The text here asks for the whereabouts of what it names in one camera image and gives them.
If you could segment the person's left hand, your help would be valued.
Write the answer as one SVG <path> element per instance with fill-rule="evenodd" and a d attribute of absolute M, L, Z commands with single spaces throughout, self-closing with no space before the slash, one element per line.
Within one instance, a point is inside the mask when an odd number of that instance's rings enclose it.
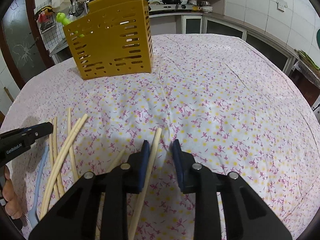
<path fill-rule="evenodd" d="M 4 176 L 6 181 L 3 186 L 3 197 L 7 201 L 5 211 L 12 219 L 19 219 L 22 217 L 22 208 L 10 179 L 10 171 L 6 165 L 4 166 Z"/>

